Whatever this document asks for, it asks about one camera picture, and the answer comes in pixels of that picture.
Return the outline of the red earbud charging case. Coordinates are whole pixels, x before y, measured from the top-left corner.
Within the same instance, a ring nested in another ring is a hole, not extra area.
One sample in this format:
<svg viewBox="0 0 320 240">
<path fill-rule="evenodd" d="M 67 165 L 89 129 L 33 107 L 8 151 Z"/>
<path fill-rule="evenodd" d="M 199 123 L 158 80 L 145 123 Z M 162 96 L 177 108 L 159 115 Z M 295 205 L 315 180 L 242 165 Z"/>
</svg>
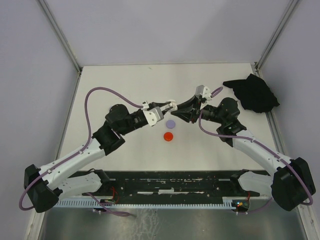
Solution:
<svg viewBox="0 0 320 240">
<path fill-rule="evenodd" d="M 165 132 L 164 135 L 163 135 L 163 139 L 164 139 L 165 141 L 167 141 L 167 142 L 172 141 L 173 138 L 174 138 L 173 133 L 172 133 L 172 132 L 169 132 L 169 131 Z"/>
</svg>

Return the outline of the white earbud charging case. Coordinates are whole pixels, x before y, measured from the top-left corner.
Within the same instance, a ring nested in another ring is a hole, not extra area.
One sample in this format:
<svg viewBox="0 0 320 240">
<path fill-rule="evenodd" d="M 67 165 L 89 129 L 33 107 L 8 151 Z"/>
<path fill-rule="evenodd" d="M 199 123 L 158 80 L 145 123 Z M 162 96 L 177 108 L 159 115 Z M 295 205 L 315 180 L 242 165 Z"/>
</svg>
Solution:
<svg viewBox="0 0 320 240">
<path fill-rule="evenodd" d="M 177 111 L 178 110 L 177 102 L 173 99 L 170 99 L 169 104 L 168 104 L 168 108 L 169 108 L 170 112 Z"/>
</svg>

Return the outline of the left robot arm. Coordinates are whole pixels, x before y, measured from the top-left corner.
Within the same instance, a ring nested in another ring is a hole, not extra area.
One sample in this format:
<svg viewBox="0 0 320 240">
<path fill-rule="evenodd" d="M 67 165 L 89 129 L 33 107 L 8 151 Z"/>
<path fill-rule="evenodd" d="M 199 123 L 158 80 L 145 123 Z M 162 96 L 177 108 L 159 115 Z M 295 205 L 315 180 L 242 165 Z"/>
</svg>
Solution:
<svg viewBox="0 0 320 240">
<path fill-rule="evenodd" d="M 103 171 L 71 179 L 86 165 L 101 159 L 125 143 L 123 136 L 144 126 L 153 127 L 164 115 L 177 108 L 176 103 L 143 102 L 142 108 L 130 113 L 123 104 L 109 109 L 105 122 L 96 132 L 89 133 L 88 140 L 80 148 L 51 163 L 36 167 L 29 165 L 24 170 L 24 196 L 28 196 L 32 208 L 43 213 L 54 207 L 59 200 L 74 194 L 97 192 L 106 195 L 111 183 Z"/>
</svg>

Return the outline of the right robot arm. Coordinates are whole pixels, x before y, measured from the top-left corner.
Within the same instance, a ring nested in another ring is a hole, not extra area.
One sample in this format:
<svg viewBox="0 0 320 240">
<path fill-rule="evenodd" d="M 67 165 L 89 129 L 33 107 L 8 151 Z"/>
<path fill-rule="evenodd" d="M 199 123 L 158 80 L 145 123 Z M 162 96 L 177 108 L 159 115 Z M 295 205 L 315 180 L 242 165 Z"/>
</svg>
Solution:
<svg viewBox="0 0 320 240">
<path fill-rule="evenodd" d="M 316 193 L 308 163 L 301 157 L 293 159 L 264 145 L 238 120 L 240 110 L 235 99 L 226 97 L 218 106 L 207 104 L 207 99 L 194 95 L 188 101 L 171 104 L 171 114 L 187 123 L 210 121 L 219 124 L 216 133 L 230 147 L 246 154 L 267 172 L 267 175 L 242 170 L 229 183 L 236 196 L 256 192 L 268 196 L 282 209 L 291 211 L 298 205 L 311 206 Z"/>
</svg>

